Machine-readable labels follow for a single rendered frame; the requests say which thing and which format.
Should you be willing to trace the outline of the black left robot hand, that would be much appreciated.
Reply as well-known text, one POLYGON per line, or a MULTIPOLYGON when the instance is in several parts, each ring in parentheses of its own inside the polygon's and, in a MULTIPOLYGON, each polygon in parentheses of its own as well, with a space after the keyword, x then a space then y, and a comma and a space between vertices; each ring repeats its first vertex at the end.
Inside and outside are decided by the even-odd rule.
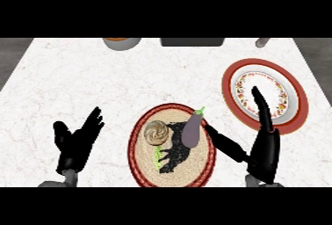
POLYGON ((54 144, 58 148, 58 164, 56 169, 58 175, 66 170, 82 171, 91 153, 91 146, 103 125, 101 109, 98 107, 92 109, 81 128, 73 133, 61 121, 53 123, 54 144))

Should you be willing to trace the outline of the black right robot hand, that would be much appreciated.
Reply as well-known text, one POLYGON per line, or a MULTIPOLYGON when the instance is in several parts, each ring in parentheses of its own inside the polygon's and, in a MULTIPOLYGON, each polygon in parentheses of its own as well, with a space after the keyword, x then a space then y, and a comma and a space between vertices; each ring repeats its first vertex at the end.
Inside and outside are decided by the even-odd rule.
POLYGON ((252 144, 250 154, 246 155, 240 145, 222 134, 218 133, 210 125, 205 126, 213 147, 237 162, 247 163, 247 174, 259 179, 265 184, 274 182, 274 174, 280 154, 280 132, 272 127, 269 108, 262 94, 256 87, 252 87, 253 102, 258 106, 259 131, 252 144))

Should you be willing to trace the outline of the white plate with red rim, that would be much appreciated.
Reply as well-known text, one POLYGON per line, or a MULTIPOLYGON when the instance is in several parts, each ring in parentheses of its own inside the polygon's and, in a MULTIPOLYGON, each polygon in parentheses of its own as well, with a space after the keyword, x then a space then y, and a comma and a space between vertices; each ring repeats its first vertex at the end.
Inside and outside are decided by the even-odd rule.
POLYGON ((237 120, 259 129, 258 106, 252 87, 258 88, 269 108, 272 127, 290 134, 305 124, 308 101, 303 88, 293 75, 275 63, 247 58, 236 61, 221 77, 221 94, 237 120))

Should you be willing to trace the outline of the round woven red-rimmed placemat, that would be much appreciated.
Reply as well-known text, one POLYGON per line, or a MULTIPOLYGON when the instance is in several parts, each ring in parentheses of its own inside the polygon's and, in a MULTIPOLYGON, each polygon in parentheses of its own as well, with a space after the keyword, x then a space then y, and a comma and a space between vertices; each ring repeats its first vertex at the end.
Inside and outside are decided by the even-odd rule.
POLYGON ((200 187, 209 181, 216 150, 200 121, 197 146, 188 149, 181 143, 181 131, 194 110, 168 103, 153 107, 134 124, 128 141, 128 164, 134 180, 144 187, 200 187), (168 138, 151 146, 144 140, 144 127, 153 120, 165 122, 168 138))

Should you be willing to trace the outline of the purple eggplant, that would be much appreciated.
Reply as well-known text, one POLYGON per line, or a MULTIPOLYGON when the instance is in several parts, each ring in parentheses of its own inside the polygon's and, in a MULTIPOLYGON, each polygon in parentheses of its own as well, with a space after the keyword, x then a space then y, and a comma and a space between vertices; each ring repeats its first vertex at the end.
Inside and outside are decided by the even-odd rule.
POLYGON ((190 149, 197 146, 199 125, 203 119, 203 110, 205 108, 200 108, 193 112, 181 132, 181 143, 190 149))

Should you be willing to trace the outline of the grey pot with orange contents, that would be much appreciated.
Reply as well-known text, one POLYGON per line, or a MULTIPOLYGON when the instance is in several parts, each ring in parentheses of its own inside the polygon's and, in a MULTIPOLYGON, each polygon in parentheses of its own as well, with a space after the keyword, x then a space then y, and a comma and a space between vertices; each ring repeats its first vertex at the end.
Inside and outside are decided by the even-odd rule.
POLYGON ((101 40, 109 49, 115 51, 123 51, 131 49, 138 44, 141 39, 126 38, 123 40, 107 40, 107 39, 101 39, 101 40))

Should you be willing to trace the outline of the dark grey rectangular appliance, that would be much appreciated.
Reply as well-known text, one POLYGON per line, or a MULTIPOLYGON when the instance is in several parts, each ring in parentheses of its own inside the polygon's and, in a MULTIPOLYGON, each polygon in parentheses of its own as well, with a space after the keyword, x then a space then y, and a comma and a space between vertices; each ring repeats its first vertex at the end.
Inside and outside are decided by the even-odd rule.
POLYGON ((222 38, 162 38, 163 47, 219 47, 222 38))

